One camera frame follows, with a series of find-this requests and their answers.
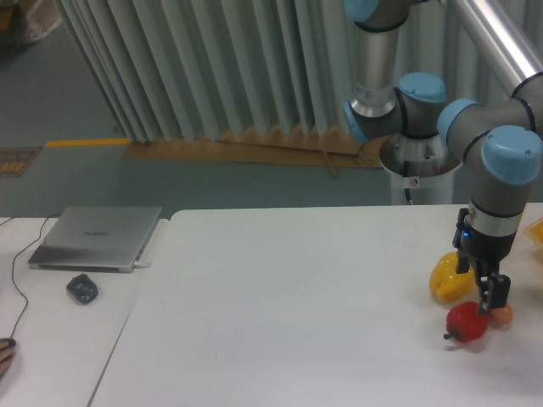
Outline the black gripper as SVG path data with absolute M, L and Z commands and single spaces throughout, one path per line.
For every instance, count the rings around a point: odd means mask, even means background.
M 469 272 L 475 260 L 482 260 L 499 270 L 500 262 L 510 253 L 520 224 L 520 214 L 493 216 L 477 207 L 460 208 L 452 245 L 456 249 L 457 274 Z M 477 280 L 479 315 L 507 304 L 510 278 L 500 273 L 482 276 Z

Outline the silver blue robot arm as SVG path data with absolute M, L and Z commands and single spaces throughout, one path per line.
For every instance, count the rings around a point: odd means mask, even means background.
M 440 139 L 470 170 L 474 189 L 459 211 L 453 245 L 457 272 L 472 270 L 479 313 L 506 305 L 510 278 L 500 272 L 509 254 L 542 160 L 542 60 L 512 16 L 494 1 L 445 1 L 490 64 L 509 98 L 483 106 L 445 100 L 443 82 L 426 74 L 391 83 L 400 27 L 409 1 L 347 1 L 348 18 L 369 36 L 366 65 L 343 106 L 351 135 L 367 142 L 399 134 Z

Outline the person's hand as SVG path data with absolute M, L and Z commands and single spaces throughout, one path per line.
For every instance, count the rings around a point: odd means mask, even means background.
M 2 338 L 0 342 L 0 376 L 3 376 L 12 365 L 16 355 L 17 342 L 11 338 Z

